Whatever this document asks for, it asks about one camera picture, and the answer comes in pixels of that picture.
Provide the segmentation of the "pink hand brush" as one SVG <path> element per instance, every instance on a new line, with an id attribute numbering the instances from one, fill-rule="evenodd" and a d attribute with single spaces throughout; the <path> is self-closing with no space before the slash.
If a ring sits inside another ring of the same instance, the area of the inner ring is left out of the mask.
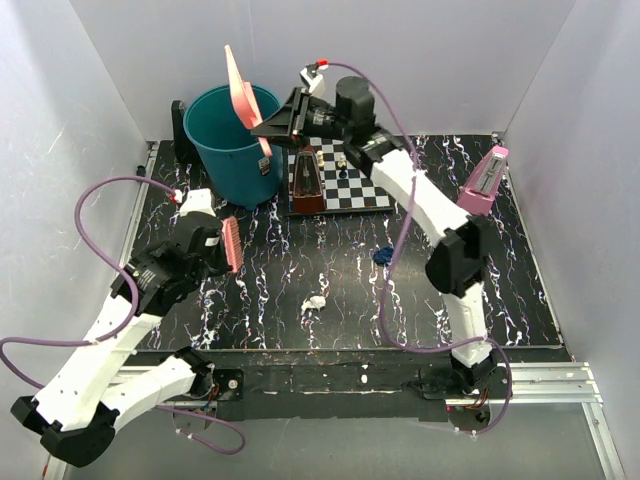
<path id="1" fill-rule="evenodd" d="M 243 266 L 244 256 L 239 225 L 235 217 L 231 216 L 223 220 L 222 239 L 229 269 L 232 273 L 238 273 Z"/>

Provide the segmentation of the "pink dustpan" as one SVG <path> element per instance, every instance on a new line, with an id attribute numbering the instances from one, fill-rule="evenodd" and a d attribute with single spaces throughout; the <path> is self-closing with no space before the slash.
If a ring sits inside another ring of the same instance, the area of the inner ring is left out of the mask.
<path id="1" fill-rule="evenodd" d="M 253 87 L 242 78 L 230 45 L 224 46 L 224 53 L 233 109 L 244 127 L 252 130 L 263 121 Z"/>

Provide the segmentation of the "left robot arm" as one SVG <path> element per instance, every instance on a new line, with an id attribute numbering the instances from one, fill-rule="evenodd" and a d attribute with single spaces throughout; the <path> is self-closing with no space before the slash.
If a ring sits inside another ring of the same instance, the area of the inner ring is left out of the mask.
<path id="1" fill-rule="evenodd" d="M 120 429 L 164 401 L 205 398 L 214 388 L 214 366 L 189 346 L 131 380 L 112 380 L 174 305 L 205 278 L 237 272 L 241 264 L 236 218 L 181 215 L 171 236 L 130 258 L 86 338 L 47 385 L 14 402 L 12 415 L 53 457 L 81 468 Z"/>

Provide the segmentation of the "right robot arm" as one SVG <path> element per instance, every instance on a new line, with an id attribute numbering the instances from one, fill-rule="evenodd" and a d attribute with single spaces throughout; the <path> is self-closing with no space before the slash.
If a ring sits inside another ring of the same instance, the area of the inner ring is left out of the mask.
<path id="1" fill-rule="evenodd" d="M 361 76 L 341 78 L 335 102 L 296 87 L 284 105 L 250 130 L 255 137 L 286 148 L 311 138 L 339 140 L 347 160 L 406 211 L 407 222 L 422 229 L 434 250 L 425 265 L 449 317 L 453 343 L 446 347 L 454 389 L 475 397 L 489 384 L 496 348 L 488 337 L 483 308 L 489 222 L 451 201 L 420 170 L 414 145 L 396 137 L 375 116 L 382 93 Z"/>

